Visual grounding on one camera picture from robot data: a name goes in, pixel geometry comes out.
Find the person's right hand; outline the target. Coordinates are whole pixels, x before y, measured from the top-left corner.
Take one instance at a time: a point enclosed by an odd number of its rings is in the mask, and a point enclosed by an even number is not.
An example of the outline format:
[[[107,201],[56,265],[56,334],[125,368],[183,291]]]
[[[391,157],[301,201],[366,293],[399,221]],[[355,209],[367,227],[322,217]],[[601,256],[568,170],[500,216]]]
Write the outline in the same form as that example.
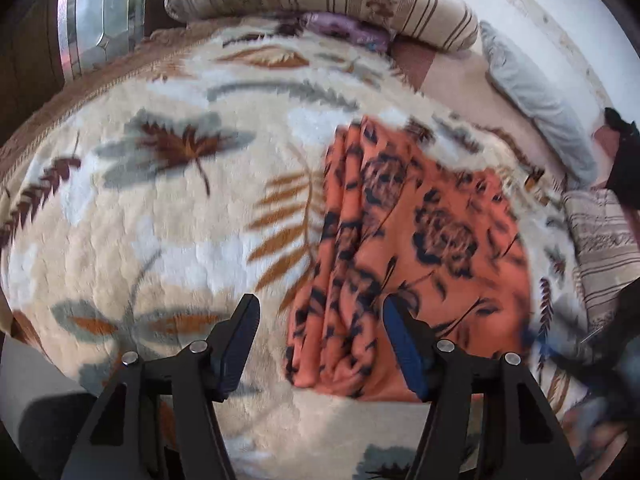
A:
[[[600,479],[627,443],[626,422],[609,419],[607,409],[602,396],[587,396],[561,420],[582,479]]]

